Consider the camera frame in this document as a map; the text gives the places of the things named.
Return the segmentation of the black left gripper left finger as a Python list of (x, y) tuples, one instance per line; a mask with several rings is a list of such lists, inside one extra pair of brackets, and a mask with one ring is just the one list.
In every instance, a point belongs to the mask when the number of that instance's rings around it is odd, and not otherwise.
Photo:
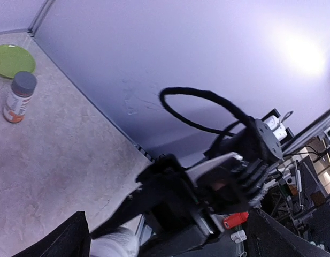
[(89, 256), (90, 243), (85, 212), (77, 211), (43, 239), (14, 257)]

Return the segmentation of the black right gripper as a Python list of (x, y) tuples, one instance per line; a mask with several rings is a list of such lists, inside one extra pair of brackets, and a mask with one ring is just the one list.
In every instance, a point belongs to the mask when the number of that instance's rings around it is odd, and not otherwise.
[(141, 186), (130, 193), (111, 217), (91, 232), (99, 238), (142, 214), (152, 236), (140, 256), (176, 256), (215, 243), (226, 229), (218, 215), (197, 197), (192, 181), (174, 155), (146, 168), (137, 178)]

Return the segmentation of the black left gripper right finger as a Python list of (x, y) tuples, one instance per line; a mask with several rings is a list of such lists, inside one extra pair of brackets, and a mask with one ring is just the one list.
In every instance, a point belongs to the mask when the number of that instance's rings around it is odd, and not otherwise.
[(330, 256), (329, 252), (295, 235), (259, 208), (249, 211), (246, 235), (248, 256)]

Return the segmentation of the white pill bottle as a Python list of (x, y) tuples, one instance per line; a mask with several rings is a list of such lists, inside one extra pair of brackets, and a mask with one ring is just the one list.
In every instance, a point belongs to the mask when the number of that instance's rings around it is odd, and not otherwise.
[(93, 239), (89, 256), (135, 257), (140, 249), (139, 239), (129, 228), (120, 226), (107, 235)]

